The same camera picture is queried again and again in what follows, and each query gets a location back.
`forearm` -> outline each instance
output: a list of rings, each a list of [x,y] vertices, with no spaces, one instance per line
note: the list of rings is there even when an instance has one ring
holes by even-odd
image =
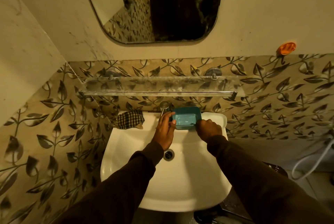
[[[124,167],[68,209],[56,223],[97,223],[98,219],[99,223],[130,224],[162,157],[162,147],[156,142],[149,143],[143,151],[134,153]]]
[[[216,157],[219,167],[256,223],[289,223],[302,215],[311,220],[314,216],[310,212],[317,218],[331,218],[327,210],[296,183],[255,160],[223,136],[211,137],[207,149]]]

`person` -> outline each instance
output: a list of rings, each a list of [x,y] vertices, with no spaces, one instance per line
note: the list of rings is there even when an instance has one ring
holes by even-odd
[[[169,117],[173,114],[165,113],[159,119],[152,141],[142,151],[135,152],[126,165],[94,191],[71,206],[55,223],[130,224],[154,175],[155,166],[172,144],[176,121],[169,122]],[[200,120],[196,131],[207,143],[207,150],[217,159],[256,224],[334,223],[334,215],[328,209],[295,182],[227,141],[216,123]]]

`sink basin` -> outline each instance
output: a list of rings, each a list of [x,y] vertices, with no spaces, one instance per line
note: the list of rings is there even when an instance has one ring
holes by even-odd
[[[143,115],[142,130],[113,129],[102,159],[102,181],[152,140],[160,114],[143,112]],[[202,119],[211,119],[221,125],[227,138],[224,115],[204,112]],[[226,198],[232,186],[195,130],[175,130],[170,149],[174,152],[173,158],[171,161],[162,159],[156,166],[140,208],[163,212],[195,211],[210,208]]]

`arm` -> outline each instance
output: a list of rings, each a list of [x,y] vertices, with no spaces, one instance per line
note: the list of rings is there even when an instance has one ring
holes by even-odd
[[[55,224],[130,224],[155,166],[172,143],[176,123],[168,123],[172,115],[169,112],[160,118],[156,133],[144,150],[135,152],[125,166],[70,207]]]
[[[213,124],[205,124],[202,130],[199,126],[198,134],[207,142],[208,151],[216,157],[255,223],[334,223],[334,216],[317,200],[295,182],[228,142],[222,136],[221,127],[219,130]]]

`hand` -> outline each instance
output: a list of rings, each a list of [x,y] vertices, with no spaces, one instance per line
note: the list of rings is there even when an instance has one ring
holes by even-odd
[[[175,112],[166,112],[160,117],[159,123],[155,130],[155,134],[152,139],[153,142],[158,142],[162,146],[164,151],[169,149],[173,141],[174,130],[176,128],[176,120],[169,122],[169,118],[174,114]]]
[[[198,136],[202,141],[207,143],[207,140],[215,135],[223,135],[221,126],[212,122],[211,119],[208,120],[198,120],[196,123],[196,131]]]

